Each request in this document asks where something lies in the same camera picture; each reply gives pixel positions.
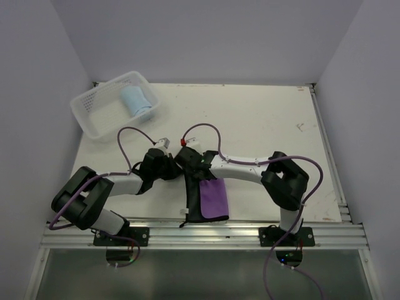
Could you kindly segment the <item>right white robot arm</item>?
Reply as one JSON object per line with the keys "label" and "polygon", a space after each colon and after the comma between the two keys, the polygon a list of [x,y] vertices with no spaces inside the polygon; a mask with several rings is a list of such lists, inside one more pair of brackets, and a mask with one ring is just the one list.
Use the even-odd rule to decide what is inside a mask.
{"label": "right white robot arm", "polygon": [[224,179],[237,179],[264,186],[272,201],[280,207],[278,237],[285,245],[293,245],[301,237],[303,223],[303,197],[306,192],[309,175],[293,160],[276,151],[267,161],[238,161],[223,158],[216,151],[199,153],[184,146],[175,157],[175,161],[187,172],[190,179],[222,183]]}

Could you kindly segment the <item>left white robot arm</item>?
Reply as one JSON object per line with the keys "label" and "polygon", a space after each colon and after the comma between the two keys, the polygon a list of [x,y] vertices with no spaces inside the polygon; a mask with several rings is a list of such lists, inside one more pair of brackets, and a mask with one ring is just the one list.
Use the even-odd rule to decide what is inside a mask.
{"label": "left white robot arm", "polygon": [[62,217],[80,230],[96,229],[107,233],[115,245],[128,242],[130,230],[125,219],[104,208],[108,198],[121,195],[141,195],[153,187],[155,181],[170,181],[183,173],[172,154],[151,148],[143,160],[126,172],[99,174],[87,166],[80,167],[56,194],[51,209],[56,213],[50,222],[50,230]]}

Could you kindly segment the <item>dark grey purple cloth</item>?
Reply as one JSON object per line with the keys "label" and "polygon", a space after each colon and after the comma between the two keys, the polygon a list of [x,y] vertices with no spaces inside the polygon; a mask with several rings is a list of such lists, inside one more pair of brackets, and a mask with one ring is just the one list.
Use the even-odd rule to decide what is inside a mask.
{"label": "dark grey purple cloth", "polygon": [[185,221],[179,225],[227,221],[229,204],[223,179],[197,180],[184,175],[186,188]]}

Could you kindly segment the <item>light blue towel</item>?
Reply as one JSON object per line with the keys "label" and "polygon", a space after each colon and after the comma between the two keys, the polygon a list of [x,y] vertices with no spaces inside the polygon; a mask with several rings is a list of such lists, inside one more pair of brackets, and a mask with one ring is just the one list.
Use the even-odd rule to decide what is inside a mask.
{"label": "light blue towel", "polygon": [[148,112],[153,105],[146,99],[142,89],[138,86],[126,86],[121,89],[120,97],[133,118],[139,118],[141,122],[151,118]]}

